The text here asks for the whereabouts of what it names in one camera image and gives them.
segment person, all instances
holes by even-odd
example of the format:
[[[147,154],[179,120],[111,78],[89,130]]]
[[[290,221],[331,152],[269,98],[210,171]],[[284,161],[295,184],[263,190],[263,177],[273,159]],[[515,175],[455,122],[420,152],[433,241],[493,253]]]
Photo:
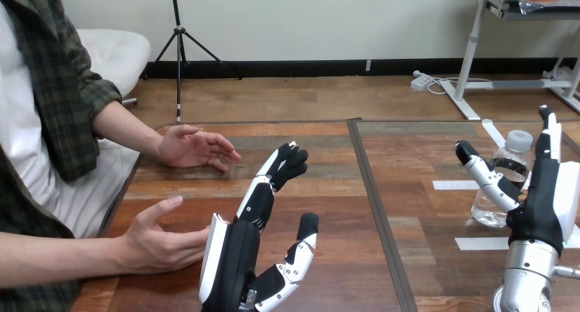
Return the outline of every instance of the person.
[[[159,135],[90,65],[61,0],[0,0],[0,311],[65,311],[83,279],[201,260],[209,228],[157,224],[181,197],[143,210],[120,237],[98,229],[139,154],[223,172],[221,161],[240,160],[220,134],[179,125]]]

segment tripod leg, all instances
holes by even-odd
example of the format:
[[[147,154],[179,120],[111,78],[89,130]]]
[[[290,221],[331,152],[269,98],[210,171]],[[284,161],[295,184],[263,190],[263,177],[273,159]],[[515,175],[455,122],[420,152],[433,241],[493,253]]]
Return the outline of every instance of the tripod leg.
[[[187,60],[185,59],[185,46],[183,44],[183,35],[182,33],[179,33],[179,35],[181,36],[181,61],[186,64]]]
[[[181,122],[181,47],[182,35],[177,35],[177,122]]]
[[[189,37],[190,40],[193,40],[194,43],[196,43],[200,48],[202,48],[203,51],[205,51],[205,53],[209,54],[213,59],[215,59],[217,62],[219,62],[222,67],[224,67],[229,73],[233,74],[234,77],[238,78],[241,80],[241,76],[239,75],[239,73],[237,71],[234,71],[230,66],[228,66],[227,64],[225,64],[224,62],[222,62],[218,57],[216,57],[212,52],[210,52],[208,49],[206,49],[203,45],[201,45],[201,43],[199,43],[193,36],[191,36],[187,31],[183,32],[187,37]]]
[[[173,35],[171,35],[171,38],[169,39],[169,41],[167,41],[167,44],[165,44],[165,47],[163,48],[163,50],[161,50],[159,57],[157,57],[157,59],[155,59],[155,62],[159,62],[159,60],[161,59],[161,57],[163,56],[163,54],[165,53],[165,51],[169,47],[169,44],[171,44],[171,42],[173,42],[173,39],[175,38],[175,36],[177,36],[177,33],[174,31]]]

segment wooden table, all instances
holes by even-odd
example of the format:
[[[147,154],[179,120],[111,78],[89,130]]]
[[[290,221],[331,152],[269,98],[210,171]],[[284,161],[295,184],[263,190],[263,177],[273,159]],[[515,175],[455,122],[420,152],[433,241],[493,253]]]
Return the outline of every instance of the wooden table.
[[[580,123],[565,132],[580,141]],[[142,160],[106,236],[122,235],[133,217],[181,195],[183,206],[163,221],[168,231],[196,231],[214,212],[231,219],[259,167],[285,142],[309,151],[308,172],[276,194],[256,265],[282,261],[300,216],[320,216],[315,259],[301,287],[277,311],[487,312],[502,283],[506,250],[460,250],[455,238],[507,237],[471,217],[473,190],[435,190],[435,180],[471,180],[454,144],[468,139],[485,157],[497,145],[479,122],[295,122],[199,125],[222,133],[242,162],[220,174],[171,169]],[[507,136],[535,137],[540,122],[497,122]],[[163,133],[167,127],[160,129]],[[563,161],[580,161],[563,145]],[[561,262],[578,267],[580,250]],[[169,274],[122,276],[85,284],[74,312],[199,311],[201,263]],[[553,311],[577,311],[580,282],[558,279]]]
[[[510,230],[488,228],[471,217],[475,190],[435,190],[433,181],[472,180],[456,157],[458,140],[468,140],[486,159],[497,145],[480,122],[357,125],[400,257],[390,266],[401,268],[408,279],[400,291],[411,297],[411,310],[489,312],[492,295],[503,284],[507,250],[460,250],[456,238],[507,237]],[[539,122],[494,125],[505,138],[513,129],[534,138],[542,130]],[[580,139],[579,123],[564,124],[564,131]],[[563,144],[562,161],[580,161],[580,155]],[[580,250],[565,250],[559,262],[579,267]],[[579,293],[580,281],[558,278],[552,311],[578,311]]]
[[[231,220],[260,166],[280,145],[295,140],[309,152],[308,172],[276,193],[256,271],[283,261],[304,212],[319,214],[320,232],[306,278],[277,311],[399,310],[345,122],[200,126],[226,136],[242,162],[223,175],[141,161],[106,236],[122,235],[137,213],[178,194],[184,203],[164,220],[168,231],[203,229],[214,212]],[[73,311],[199,311],[200,269],[201,262],[170,274],[89,282]]]

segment white stool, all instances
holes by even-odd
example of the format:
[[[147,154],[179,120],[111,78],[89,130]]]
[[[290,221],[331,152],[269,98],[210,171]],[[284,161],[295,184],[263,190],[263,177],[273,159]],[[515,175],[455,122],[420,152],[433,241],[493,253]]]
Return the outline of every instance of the white stool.
[[[82,45],[91,58],[91,71],[109,80],[124,98],[137,85],[151,54],[151,44],[143,35],[111,29],[78,29]],[[124,99],[123,105],[137,99]]]

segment black and white robotic hand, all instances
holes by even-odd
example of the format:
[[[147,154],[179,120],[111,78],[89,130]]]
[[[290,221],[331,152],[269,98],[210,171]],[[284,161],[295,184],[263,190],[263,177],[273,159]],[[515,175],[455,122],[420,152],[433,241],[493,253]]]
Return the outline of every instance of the black and white robotic hand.
[[[316,249],[318,215],[314,213],[302,215],[296,243],[288,249],[285,263],[274,264],[259,276],[254,269],[274,193],[306,172],[307,159],[308,152],[295,142],[283,144],[252,180],[233,222],[213,214],[200,279],[202,311],[268,312],[299,287]]]
[[[580,271],[557,265],[575,225],[580,197],[580,164],[560,163],[562,126],[540,107],[544,130],[536,142],[536,162],[524,201],[522,192],[482,159],[467,142],[456,154],[486,195],[507,213],[511,229],[503,286],[492,300],[496,312],[550,311],[555,276],[580,280]]]

